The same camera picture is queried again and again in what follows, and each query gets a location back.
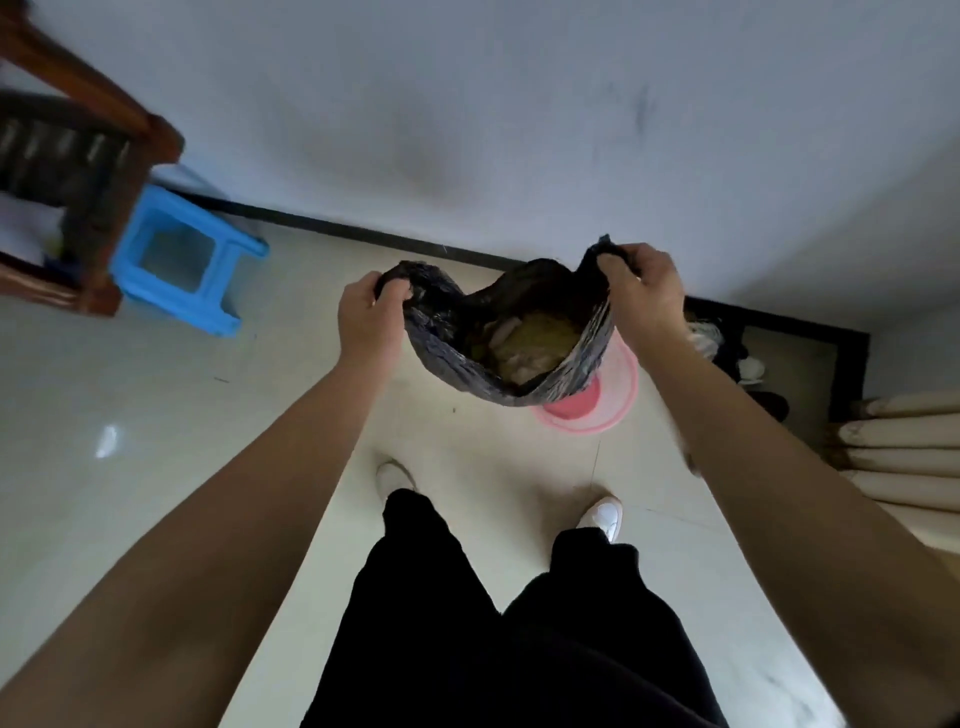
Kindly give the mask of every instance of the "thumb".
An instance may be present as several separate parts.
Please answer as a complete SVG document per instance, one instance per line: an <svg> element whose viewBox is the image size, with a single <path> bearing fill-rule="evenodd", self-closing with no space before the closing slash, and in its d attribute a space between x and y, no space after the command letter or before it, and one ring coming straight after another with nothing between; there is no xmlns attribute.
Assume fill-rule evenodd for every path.
<svg viewBox="0 0 960 728"><path fill-rule="evenodd" d="M377 305L385 303L387 306L400 306L404 301L412 296L410 291L410 281L407 279L388 280L380 291L380 298L376 300Z"/></svg>
<svg viewBox="0 0 960 728"><path fill-rule="evenodd" d="M619 255L611 255L610 253L598 255L597 267L603 271L603 275L607 277L607 282L610 285L616 285L628 277L631 279L636 277Z"/></svg>

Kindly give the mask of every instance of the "stool seat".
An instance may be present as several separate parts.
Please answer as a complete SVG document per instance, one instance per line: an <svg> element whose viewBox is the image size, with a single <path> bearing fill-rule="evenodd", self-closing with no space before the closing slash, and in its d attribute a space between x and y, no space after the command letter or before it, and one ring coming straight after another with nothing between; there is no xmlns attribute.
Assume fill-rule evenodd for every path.
<svg viewBox="0 0 960 728"><path fill-rule="evenodd" d="M188 291L142 267L159 233L196 231L212 242L212 253L196 290ZM148 184L110 261L113 279L126 295L155 305L217 336L232 336L240 319L223 309L224 294L240 255L264 258L270 248L230 223L169 190Z"/></svg>

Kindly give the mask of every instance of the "hand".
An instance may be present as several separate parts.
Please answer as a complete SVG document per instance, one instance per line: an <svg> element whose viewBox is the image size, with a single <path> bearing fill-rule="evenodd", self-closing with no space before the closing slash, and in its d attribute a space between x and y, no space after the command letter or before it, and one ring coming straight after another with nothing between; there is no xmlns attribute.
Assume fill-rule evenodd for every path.
<svg viewBox="0 0 960 728"><path fill-rule="evenodd" d="M406 335L403 329L403 302L410 298L410 281L388 282L374 299L373 289L380 274L370 271L344 288L337 311L340 329L338 366L371 368L387 376L400 356Z"/></svg>
<svg viewBox="0 0 960 728"><path fill-rule="evenodd" d="M620 246L631 261L628 267L616 255L600 255L597 265L610 283L613 322L640 363L650 346L663 336L687 340L684 284L666 253L646 243ZM640 272L634 275L631 267Z"/></svg>

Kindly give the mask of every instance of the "sneaker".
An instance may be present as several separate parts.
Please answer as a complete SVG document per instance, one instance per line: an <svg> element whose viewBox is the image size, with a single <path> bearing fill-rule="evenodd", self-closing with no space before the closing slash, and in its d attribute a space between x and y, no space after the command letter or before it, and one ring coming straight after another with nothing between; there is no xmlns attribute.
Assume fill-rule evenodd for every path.
<svg viewBox="0 0 960 728"><path fill-rule="evenodd" d="M384 502L393 491L401 488L419 493L417 482L410 472L395 460L388 460L376 469L376 492Z"/></svg>
<svg viewBox="0 0 960 728"><path fill-rule="evenodd" d="M589 507L584 516L577 523L577 528L599 528L612 544L620 534L620 524L623 522L623 503L619 498L606 496L600 498Z"/></svg>

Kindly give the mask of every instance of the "person's left arm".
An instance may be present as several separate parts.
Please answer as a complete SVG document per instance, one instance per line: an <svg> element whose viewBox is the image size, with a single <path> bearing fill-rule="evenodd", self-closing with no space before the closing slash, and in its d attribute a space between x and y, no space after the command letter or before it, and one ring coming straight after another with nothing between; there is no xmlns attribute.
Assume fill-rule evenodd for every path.
<svg viewBox="0 0 960 728"><path fill-rule="evenodd" d="M344 290L337 365L141 538L0 691L0 725L212 728L287 594L404 330Z"/></svg>

